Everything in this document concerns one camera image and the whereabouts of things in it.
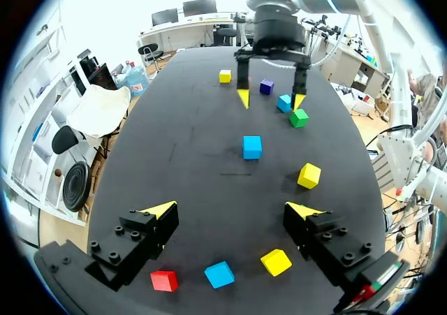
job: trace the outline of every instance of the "table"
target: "table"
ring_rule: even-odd
[[[176,23],[160,24],[151,28],[148,32],[141,33],[138,37],[138,47],[156,43],[159,50],[164,52],[178,50],[184,47],[198,47],[198,44],[213,44],[213,26],[234,25],[230,18],[207,18],[197,20],[182,20]]]
[[[118,293],[168,314],[330,314],[342,296],[315,262],[306,262],[282,226],[289,200],[346,217],[362,241],[384,252],[381,196],[362,138],[350,114],[318,70],[308,74],[309,115],[294,129],[276,109],[290,93],[293,70],[251,60],[251,104],[219,84],[236,72],[233,47],[180,52],[140,97],[110,153],[91,212],[89,240],[118,224],[122,212],[170,200],[179,226],[157,261],[148,261]],[[271,96],[259,93],[275,81]],[[260,135],[259,161],[242,159],[242,137]],[[296,184],[307,162],[322,168],[311,191]],[[272,277],[260,258],[283,249],[293,266]],[[214,290],[207,266],[227,261],[235,283]],[[179,290],[153,291],[150,272],[174,270]]]

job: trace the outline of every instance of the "person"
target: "person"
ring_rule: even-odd
[[[440,77],[428,73],[415,79],[411,70],[408,70],[410,90],[422,96],[422,100],[419,101],[418,105],[413,106],[413,126],[424,126],[439,103],[440,94],[444,92],[444,88],[447,85],[447,56],[442,61],[442,73],[443,75]],[[437,92],[435,87],[439,87],[441,92]],[[447,116],[444,115],[440,125],[432,134],[432,138],[437,147],[440,147],[443,142],[447,142]],[[431,161],[433,155],[433,147],[431,144],[427,144],[425,159]]]

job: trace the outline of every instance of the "white chair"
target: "white chair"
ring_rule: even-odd
[[[107,158],[110,137],[120,127],[131,102],[131,92],[127,87],[108,90],[100,86],[89,85],[81,97],[78,106],[67,116],[67,124],[81,132],[92,147],[102,147],[103,157]],[[106,137],[106,145],[101,142]]]

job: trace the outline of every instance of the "water bottle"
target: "water bottle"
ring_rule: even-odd
[[[124,67],[121,71],[121,73],[126,74],[126,72],[130,69],[131,62],[129,60],[126,60],[126,67]]]
[[[118,74],[117,72],[113,72],[113,80],[115,81],[118,89],[123,86],[127,86],[127,77],[125,74]]]
[[[126,75],[132,97],[134,95],[141,95],[146,91],[149,86],[149,80],[147,79],[146,72],[143,67],[135,67],[135,64],[132,61],[131,67],[127,70]]]

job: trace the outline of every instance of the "purple cube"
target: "purple cube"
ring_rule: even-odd
[[[261,94],[264,95],[270,95],[273,91],[273,85],[274,82],[273,81],[269,81],[269,80],[262,80],[261,82],[261,86],[259,87],[259,91],[261,92]]]

